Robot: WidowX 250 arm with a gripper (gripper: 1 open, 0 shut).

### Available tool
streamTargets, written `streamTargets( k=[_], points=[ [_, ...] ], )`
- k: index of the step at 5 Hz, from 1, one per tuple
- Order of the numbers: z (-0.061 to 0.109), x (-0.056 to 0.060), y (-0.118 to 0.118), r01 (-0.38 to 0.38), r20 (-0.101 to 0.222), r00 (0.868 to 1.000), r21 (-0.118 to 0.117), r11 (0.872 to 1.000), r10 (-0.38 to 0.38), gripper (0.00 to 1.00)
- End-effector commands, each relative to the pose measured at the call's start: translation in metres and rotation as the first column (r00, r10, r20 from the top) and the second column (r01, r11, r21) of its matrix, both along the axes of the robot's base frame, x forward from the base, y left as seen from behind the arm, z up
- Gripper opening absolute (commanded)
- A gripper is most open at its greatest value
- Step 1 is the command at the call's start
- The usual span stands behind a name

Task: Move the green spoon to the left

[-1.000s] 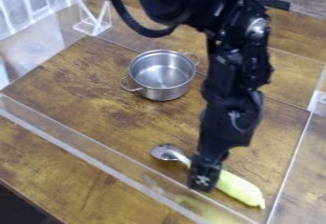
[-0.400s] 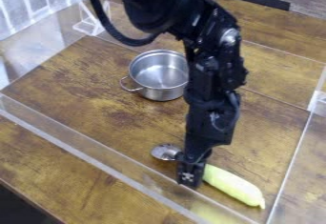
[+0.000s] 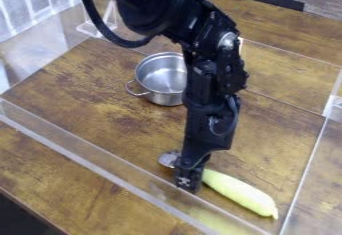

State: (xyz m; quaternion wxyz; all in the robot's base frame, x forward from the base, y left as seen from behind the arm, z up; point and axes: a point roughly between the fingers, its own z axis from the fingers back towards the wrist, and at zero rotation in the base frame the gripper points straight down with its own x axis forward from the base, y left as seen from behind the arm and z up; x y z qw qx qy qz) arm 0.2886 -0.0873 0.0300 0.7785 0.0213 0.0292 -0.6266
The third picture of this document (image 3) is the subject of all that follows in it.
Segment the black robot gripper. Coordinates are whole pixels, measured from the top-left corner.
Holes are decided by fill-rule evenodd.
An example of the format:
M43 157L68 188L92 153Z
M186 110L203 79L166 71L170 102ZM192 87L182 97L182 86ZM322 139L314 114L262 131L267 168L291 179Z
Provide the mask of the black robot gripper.
M200 104L184 97L187 119L180 157L175 164L175 185L190 193L202 186L203 167L214 151L231 147L240 109L236 95L223 97L218 102Z

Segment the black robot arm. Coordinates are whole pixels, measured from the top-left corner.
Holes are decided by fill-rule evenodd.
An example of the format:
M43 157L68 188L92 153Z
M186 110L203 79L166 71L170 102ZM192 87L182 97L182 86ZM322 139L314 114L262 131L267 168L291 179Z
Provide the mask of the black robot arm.
M195 193L211 153L231 147L248 73L234 20L207 0L116 0L126 26L143 36L127 40L107 27L92 0L81 0L108 41L138 48L158 35L182 47L187 68L184 140L175 161L175 185Z

